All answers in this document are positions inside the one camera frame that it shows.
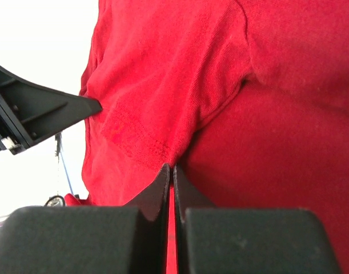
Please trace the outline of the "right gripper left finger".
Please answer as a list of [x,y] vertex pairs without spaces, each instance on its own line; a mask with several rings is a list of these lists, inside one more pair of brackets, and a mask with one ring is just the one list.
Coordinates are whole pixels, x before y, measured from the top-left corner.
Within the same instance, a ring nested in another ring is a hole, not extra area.
[[165,273],[170,167],[120,207],[25,207],[0,230],[0,273]]

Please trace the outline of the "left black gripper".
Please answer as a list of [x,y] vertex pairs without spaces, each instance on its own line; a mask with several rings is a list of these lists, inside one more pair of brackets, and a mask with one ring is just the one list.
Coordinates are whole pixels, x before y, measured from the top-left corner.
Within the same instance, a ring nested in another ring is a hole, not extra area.
[[0,152],[19,154],[101,111],[96,99],[31,83],[0,66]]

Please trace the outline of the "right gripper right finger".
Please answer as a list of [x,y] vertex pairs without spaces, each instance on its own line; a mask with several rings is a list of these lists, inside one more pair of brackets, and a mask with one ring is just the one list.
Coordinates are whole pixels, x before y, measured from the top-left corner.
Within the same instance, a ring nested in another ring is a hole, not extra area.
[[341,273],[312,212],[216,207],[180,167],[173,183],[179,273]]

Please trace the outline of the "red t shirt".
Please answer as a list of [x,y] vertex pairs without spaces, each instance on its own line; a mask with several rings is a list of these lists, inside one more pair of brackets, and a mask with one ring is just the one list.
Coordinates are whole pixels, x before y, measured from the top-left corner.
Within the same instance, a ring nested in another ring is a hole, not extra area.
[[85,200],[179,164],[220,207],[302,207],[349,273],[349,1],[100,1],[82,96]]

